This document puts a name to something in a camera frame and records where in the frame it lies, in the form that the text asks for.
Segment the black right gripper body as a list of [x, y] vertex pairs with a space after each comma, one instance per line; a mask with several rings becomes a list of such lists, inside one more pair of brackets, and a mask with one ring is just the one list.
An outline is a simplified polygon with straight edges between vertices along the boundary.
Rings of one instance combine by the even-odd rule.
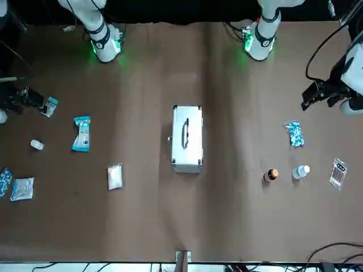
[[26, 102], [29, 87], [17, 88], [13, 85], [1, 85], [1, 102]]

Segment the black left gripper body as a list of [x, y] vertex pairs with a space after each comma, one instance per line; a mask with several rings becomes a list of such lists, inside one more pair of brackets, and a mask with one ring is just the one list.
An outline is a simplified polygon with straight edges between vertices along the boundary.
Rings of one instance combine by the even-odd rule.
[[320, 94], [321, 98], [329, 99], [330, 97], [335, 96], [337, 96], [339, 99], [351, 98], [349, 87], [347, 87], [347, 85], [341, 80], [341, 76], [346, 70], [346, 59], [347, 54], [344, 54], [331, 69], [328, 79], [324, 81], [323, 92]]

